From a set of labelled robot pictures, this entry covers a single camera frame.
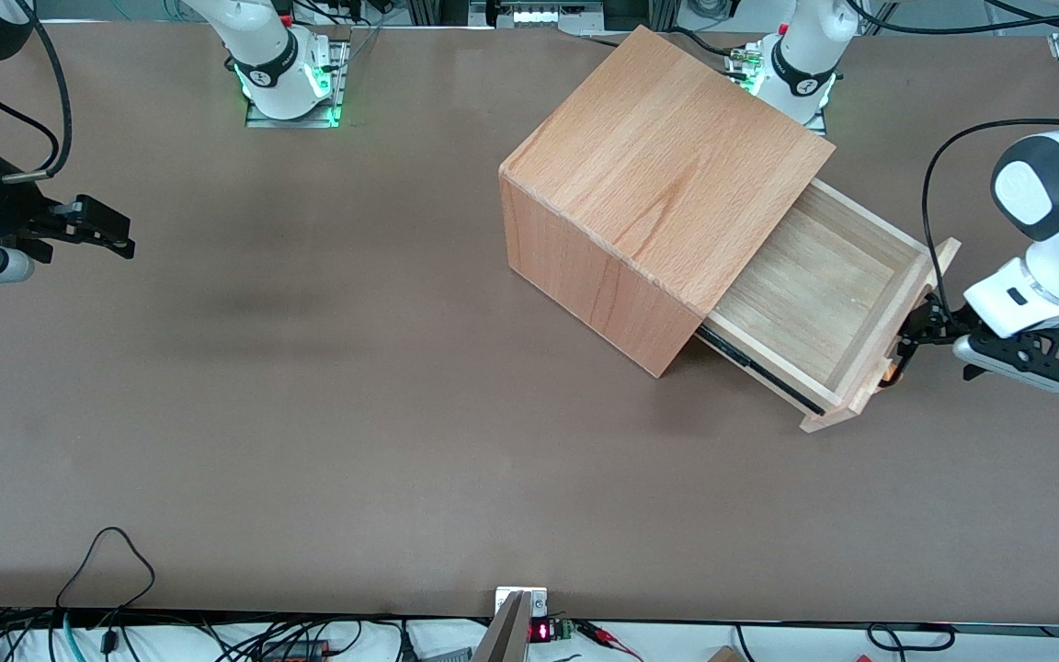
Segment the brown table surface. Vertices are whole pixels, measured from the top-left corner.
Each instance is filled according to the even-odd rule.
[[[51,604],[119,524],[146,607],[466,615],[528,583],[576,616],[1059,624],[1059,395],[928,348],[804,435],[699,343],[653,380],[509,271],[497,166],[607,47],[387,31],[341,129],[252,130],[204,25],[52,34],[46,192],[129,214],[138,256],[58,245],[0,286],[0,604]],[[945,138],[1059,115],[1033,38],[862,38],[844,71],[821,177],[915,235]],[[0,96],[58,126],[34,41]],[[1024,133],[940,166],[954,292],[1025,247],[987,191]],[[1,154],[43,147],[0,114]],[[140,579],[111,540],[71,603]]]

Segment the wooden cabinet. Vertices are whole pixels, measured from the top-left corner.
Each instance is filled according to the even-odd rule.
[[[509,265],[652,376],[703,324],[824,427],[864,408],[930,276],[812,180],[831,151],[635,30],[501,164]]]

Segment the red wire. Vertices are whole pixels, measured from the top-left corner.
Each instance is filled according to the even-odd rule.
[[[629,648],[629,646],[624,644],[624,642],[618,641],[617,638],[613,636],[613,633],[610,633],[605,629],[599,629],[597,636],[599,636],[599,638],[602,639],[602,641],[604,641],[605,644],[612,646],[612,650],[618,650],[621,652],[629,654],[632,658],[639,659],[640,662],[644,662],[644,659],[640,658],[639,652]]]
[[[636,651],[634,651],[634,650],[632,650],[631,648],[629,648],[629,646],[623,645],[623,644],[621,644],[621,642],[617,642],[617,641],[615,642],[615,644],[618,644],[618,648],[616,648],[614,650],[618,650],[621,652],[629,654],[632,658],[639,659],[640,662],[644,662],[644,659],[640,658],[640,654],[636,652]]]

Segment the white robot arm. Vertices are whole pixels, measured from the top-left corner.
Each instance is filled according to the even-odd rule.
[[[320,70],[329,38],[285,26],[268,0],[184,0],[205,18],[232,54],[252,103],[272,119],[295,119],[331,95]]]
[[[328,72],[323,71],[329,65],[329,41],[324,35],[300,25],[285,26],[266,0],[185,1],[222,38],[245,94],[265,117],[276,121],[303,117],[335,93]],[[0,59],[22,49],[34,30],[58,70],[58,56],[32,4],[32,0],[0,0]],[[53,148],[43,166],[23,173],[0,157],[0,282],[25,281],[34,272],[34,262],[50,262],[50,239],[101,245],[123,258],[134,254],[125,215],[88,196],[62,205],[38,189],[38,180],[59,172],[71,146],[71,110],[62,85],[61,96],[66,124],[59,159]]]
[[[1059,0],[1051,3],[1059,7]],[[847,0],[798,0],[783,37],[770,35],[762,41],[756,95],[807,124],[819,112],[857,22]],[[1008,147],[992,174],[991,194],[1034,244],[968,288],[968,306],[954,319],[938,306],[916,310],[902,328],[900,368],[919,339],[951,343],[955,356],[975,365],[967,378],[989,370],[1059,393],[1059,130]],[[950,336],[952,328],[962,335]]]

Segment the cabinet top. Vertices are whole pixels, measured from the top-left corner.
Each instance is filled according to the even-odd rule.
[[[831,154],[640,26],[501,173],[703,317]]]

